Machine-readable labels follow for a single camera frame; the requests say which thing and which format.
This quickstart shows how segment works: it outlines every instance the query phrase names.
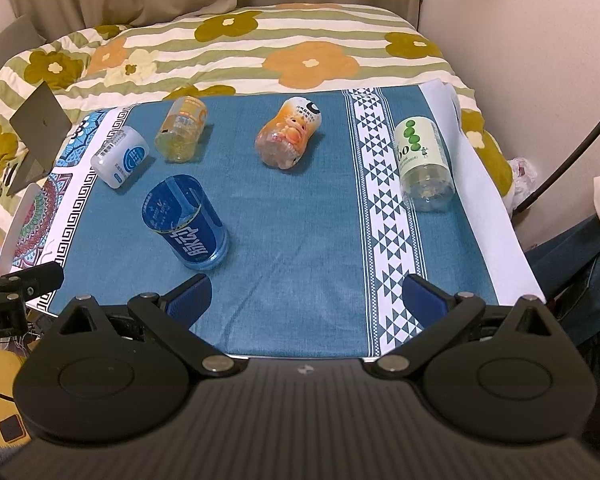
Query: floral blanket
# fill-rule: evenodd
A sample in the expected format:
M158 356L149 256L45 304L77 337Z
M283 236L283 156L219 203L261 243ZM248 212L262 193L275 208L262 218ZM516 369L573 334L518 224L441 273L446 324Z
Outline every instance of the floral blanket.
M184 95L301 93L436 78L455 87L462 129L510 202L511 169L484 130L474 91L454 75L434 43L388 10L285 4L74 32L13 57L0 70L0 243L20 201L8 198L6 190L26 154L9 119L42 81L77 125L66 142L79 142L81 121L101 108Z

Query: laptop lid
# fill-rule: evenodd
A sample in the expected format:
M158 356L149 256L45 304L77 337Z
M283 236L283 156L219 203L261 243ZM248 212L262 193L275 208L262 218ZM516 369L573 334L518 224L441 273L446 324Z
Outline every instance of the laptop lid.
M29 149L7 192L13 196L51 173L72 124L45 82L24 101L9 122Z

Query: pillow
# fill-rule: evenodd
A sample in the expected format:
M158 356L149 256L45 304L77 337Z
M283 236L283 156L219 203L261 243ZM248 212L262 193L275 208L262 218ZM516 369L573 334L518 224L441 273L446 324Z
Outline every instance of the pillow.
M0 69L16 54L45 44L28 16L21 16L0 33Z

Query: white logo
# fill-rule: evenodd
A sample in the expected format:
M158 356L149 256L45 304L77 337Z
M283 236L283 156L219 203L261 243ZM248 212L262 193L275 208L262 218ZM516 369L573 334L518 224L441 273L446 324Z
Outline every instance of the white logo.
M171 233L170 237L176 240L189 256L209 254L209 251L206 250L206 247L196 236L197 232L197 229L185 227L184 229Z
M302 375L311 375L314 373L314 367L311 365L304 365L298 368L298 373Z

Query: blue cup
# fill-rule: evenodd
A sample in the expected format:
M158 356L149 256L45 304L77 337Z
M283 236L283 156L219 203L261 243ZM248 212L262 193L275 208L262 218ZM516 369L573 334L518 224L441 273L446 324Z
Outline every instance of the blue cup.
M200 183L189 175L173 175L155 186L144 199L142 220L189 269L211 269L229 247L226 228Z

